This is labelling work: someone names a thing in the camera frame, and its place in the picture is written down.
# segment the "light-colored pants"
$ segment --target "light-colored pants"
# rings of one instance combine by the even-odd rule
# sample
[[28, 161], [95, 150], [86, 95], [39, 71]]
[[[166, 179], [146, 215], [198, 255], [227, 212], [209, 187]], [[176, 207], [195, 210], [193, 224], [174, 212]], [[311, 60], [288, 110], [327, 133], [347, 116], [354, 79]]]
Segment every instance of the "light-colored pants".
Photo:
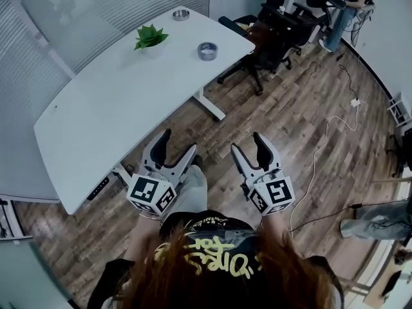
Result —
[[350, 31], [347, 30], [346, 27], [348, 27], [349, 22], [356, 16], [356, 11], [356, 8], [346, 7], [344, 10], [341, 10], [339, 12], [339, 15], [333, 26], [332, 33], [324, 42], [325, 47], [327, 47], [332, 52], [337, 49], [341, 41], [343, 32]]
[[207, 180], [201, 169], [190, 165], [180, 181], [182, 185], [178, 189], [179, 195], [167, 216], [175, 212], [207, 211]]
[[363, 206], [356, 211], [356, 220], [343, 219], [343, 237], [361, 239], [403, 240], [411, 232], [412, 218], [406, 212], [407, 201], [376, 206]]

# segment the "power adapter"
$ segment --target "power adapter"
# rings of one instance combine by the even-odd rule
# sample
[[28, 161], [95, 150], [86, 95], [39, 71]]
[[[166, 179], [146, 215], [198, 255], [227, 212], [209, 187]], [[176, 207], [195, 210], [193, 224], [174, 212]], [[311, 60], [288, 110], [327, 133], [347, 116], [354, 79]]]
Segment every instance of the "power adapter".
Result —
[[361, 103], [360, 100], [358, 100], [357, 98], [354, 98], [353, 100], [350, 101], [350, 105], [353, 106], [354, 108], [356, 108], [360, 103]]

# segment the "potted plant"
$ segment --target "potted plant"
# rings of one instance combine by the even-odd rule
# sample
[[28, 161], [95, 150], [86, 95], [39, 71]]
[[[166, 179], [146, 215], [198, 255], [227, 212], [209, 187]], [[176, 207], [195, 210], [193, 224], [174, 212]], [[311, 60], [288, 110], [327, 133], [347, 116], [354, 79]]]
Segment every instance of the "potted plant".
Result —
[[162, 52], [162, 46], [160, 43], [164, 42], [169, 36], [163, 33], [163, 28], [156, 30], [155, 26], [142, 26], [141, 29], [137, 29], [139, 37], [135, 46], [135, 50], [142, 49], [145, 53], [148, 53], [152, 57], [157, 57]]

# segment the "green succulent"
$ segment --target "green succulent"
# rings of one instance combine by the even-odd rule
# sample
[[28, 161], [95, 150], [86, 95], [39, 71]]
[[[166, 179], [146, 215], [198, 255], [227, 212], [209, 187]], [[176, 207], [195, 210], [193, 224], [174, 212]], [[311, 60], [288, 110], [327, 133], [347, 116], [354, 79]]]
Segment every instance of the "green succulent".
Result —
[[151, 26], [143, 25], [141, 29], [137, 29], [137, 33], [139, 34], [139, 38], [136, 38], [138, 41], [136, 43], [135, 50], [139, 48], [156, 46], [157, 44], [165, 41], [169, 36], [168, 34], [163, 33], [163, 28], [156, 30], [153, 24]]

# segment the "curved desk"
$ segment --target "curved desk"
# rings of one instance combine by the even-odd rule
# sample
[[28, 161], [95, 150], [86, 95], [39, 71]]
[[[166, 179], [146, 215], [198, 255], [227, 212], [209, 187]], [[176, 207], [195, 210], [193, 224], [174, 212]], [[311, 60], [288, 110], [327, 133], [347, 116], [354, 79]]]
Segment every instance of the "curved desk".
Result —
[[[60, 201], [73, 214], [97, 185], [158, 124], [194, 96], [220, 120], [203, 87], [254, 49], [221, 24], [190, 10], [186, 21], [166, 12], [147, 26], [164, 28], [164, 50], [152, 58], [133, 51], [133, 31], [90, 62], [54, 98], [34, 125], [42, 159]], [[218, 56], [198, 57], [200, 43]]]

